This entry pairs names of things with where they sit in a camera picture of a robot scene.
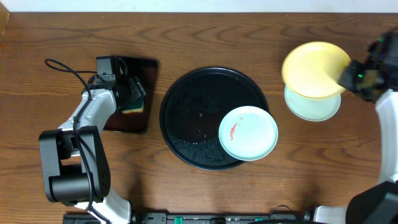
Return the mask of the green yellow sponge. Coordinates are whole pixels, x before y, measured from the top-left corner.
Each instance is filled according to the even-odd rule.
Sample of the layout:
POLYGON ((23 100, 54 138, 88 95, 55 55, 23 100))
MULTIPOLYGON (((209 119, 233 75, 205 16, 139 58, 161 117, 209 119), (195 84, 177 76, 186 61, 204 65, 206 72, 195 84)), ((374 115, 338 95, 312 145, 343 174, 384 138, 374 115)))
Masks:
POLYGON ((141 98, 129 105, 127 109, 123 110, 124 114, 142 113, 144 111, 144 100, 141 98))

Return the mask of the yellow plate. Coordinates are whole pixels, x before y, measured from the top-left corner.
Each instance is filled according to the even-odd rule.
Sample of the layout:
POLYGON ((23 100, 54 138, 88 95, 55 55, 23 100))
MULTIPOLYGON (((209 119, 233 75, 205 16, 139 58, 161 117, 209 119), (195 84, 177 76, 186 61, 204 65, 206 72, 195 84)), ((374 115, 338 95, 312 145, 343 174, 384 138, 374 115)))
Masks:
POLYGON ((350 61, 349 55, 337 45, 309 42, 286 56, 282 79, 288 88, 302 97, 329 98, 345 91, 338 80, 350 61))

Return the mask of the mint green plate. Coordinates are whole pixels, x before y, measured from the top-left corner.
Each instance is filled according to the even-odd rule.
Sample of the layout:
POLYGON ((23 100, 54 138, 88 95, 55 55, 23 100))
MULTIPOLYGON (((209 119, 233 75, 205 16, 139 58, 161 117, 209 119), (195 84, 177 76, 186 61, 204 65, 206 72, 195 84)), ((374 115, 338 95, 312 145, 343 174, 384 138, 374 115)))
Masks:
POLYGON ((291 112, 299 118, 313 122, 330 119, 338 112, 341 104, 340 95, 314 100, 298 95, 288 86, 285 86, 284 98, 291 112))
POLYGON ((279 131, 274 118, 264 109, 241 106, 222 119, 218 137, 222 148, 233 158, 255 161, 275 148, 279 131))

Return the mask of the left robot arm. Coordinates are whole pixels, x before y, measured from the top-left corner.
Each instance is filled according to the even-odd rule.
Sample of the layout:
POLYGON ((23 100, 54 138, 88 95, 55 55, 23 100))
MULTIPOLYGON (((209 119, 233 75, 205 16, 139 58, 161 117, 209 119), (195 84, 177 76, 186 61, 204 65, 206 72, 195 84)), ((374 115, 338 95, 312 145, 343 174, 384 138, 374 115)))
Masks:
POLYGON ((108 119, 146 95, 133 73, 138 58, 102 56, 83 81, 81 102, 57 129, 43 131, 39 151, 49 202, 85 210, 100 223, 139 223, 128 200, 111 187, 100 134, 108 119))

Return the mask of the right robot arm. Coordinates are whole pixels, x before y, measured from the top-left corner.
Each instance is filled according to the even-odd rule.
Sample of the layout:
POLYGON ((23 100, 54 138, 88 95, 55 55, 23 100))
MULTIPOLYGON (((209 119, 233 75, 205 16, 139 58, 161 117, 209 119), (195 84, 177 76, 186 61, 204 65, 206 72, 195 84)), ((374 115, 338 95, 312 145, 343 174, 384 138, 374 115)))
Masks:
POLYGON ((361 127, 378 129, 379 160, 367 168, 370 182, 346 205, 315 205, 304 223, 397 223, 397 31, 381 34, 362 62, 352 60, 337 84, 368 104, 355 112, 361 127))

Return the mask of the dark rectangular tray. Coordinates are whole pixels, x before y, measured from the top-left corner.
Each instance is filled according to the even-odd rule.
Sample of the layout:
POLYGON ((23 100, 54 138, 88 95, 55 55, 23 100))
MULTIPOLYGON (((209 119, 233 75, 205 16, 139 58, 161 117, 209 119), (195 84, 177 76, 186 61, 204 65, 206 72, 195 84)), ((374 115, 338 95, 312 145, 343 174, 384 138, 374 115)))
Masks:
POLYGON ((137 78, 145 95, 128 108, 112 114, 105 130, 129 133, 143 133, 148 126, 155 84, 159 73, 158 61, 149 58, 116 56, 122 72, 137 78))

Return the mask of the round black tray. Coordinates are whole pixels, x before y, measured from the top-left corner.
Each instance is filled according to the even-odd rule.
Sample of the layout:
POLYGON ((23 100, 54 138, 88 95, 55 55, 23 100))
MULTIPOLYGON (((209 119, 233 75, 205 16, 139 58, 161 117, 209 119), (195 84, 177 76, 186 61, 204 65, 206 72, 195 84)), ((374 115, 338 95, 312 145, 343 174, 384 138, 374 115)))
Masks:
POLYGON ((187 164, 226 170, 243 164, 221 146, 218 129, 225 115, 241 106, 269 111, 264 94, 247 75, 226 67, 188 72, 167 91, 160 107, 160 129, 171 151, 187 164))

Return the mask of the wooden side panel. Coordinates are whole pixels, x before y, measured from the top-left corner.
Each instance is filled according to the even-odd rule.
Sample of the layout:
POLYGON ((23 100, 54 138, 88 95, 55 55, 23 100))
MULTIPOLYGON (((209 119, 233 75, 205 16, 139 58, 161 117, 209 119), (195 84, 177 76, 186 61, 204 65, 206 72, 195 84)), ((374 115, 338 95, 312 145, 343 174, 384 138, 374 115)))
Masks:
POLYGON ((0 3, 0 40, 3 39, 9 21, 10 12, 0 3))

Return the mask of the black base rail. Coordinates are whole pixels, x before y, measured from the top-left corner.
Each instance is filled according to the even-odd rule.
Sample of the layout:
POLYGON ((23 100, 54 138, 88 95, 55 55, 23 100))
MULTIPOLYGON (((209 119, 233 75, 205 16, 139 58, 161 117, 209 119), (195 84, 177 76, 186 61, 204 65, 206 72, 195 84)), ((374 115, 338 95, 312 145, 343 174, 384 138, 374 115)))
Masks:
POLYGON ((244 224, 244 223, 313 223, 301 216, 288 213, 272 215, 203 215, 144 213, 134 215, 132 223, 140 224, 244 224))

